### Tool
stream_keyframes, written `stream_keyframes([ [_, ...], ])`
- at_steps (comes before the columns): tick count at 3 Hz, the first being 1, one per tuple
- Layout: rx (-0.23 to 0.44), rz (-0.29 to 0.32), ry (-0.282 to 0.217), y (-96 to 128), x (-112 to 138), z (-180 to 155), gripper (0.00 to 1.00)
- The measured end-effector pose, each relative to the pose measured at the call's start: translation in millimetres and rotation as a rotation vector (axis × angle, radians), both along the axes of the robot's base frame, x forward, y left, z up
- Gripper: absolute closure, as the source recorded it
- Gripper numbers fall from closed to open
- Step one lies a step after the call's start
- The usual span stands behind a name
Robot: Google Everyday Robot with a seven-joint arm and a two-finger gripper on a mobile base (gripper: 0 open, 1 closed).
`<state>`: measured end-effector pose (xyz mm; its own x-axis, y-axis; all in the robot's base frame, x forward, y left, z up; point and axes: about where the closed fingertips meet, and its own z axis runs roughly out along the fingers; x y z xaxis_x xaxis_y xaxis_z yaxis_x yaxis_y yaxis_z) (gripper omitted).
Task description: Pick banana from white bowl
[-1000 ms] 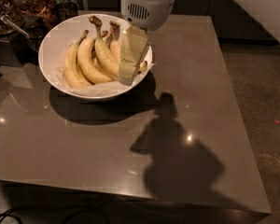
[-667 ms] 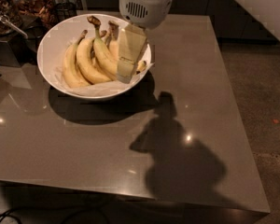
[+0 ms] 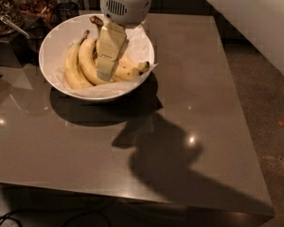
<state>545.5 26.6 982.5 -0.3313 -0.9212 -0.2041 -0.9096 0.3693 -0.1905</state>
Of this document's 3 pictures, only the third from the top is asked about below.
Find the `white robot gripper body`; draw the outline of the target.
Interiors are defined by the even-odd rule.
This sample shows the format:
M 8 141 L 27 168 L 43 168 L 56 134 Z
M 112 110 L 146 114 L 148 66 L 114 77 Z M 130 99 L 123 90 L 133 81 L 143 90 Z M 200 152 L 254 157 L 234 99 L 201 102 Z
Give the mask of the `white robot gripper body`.
M 141 24 L 150 7 L 151 0 L 100 0 L 102 14 L 123 26 Z

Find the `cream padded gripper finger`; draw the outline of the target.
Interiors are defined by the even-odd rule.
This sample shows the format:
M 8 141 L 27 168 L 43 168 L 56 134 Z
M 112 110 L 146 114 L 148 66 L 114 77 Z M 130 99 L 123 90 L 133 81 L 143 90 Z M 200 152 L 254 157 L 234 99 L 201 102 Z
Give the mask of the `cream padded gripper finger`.
M 127 35 L 123 26 L 109 22 L 101 28 L 97 40 L 97 74 L 100 79 L 104 81 L 111 79 L 126 39 Z

